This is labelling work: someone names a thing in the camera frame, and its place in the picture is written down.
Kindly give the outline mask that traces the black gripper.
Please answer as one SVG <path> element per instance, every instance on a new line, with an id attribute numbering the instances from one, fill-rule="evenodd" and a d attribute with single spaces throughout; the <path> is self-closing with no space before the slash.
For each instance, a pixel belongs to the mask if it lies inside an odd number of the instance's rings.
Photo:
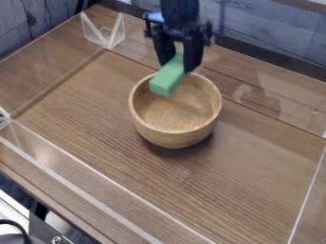
<path id="1" fill-rule="evenodd" d="M 145 37 L 152 37 L 153 48 L 161 66 L 176 54 L 175 42 L 183 38 L 183 68 L 191 72 L 200 64 L 204 44 L 211 44 L 212 22 L 200 15 L 200 0 L 159 0 L 160 11 L 145 11 Z M 189 31 L 200 32 L 185 35 Z"/>

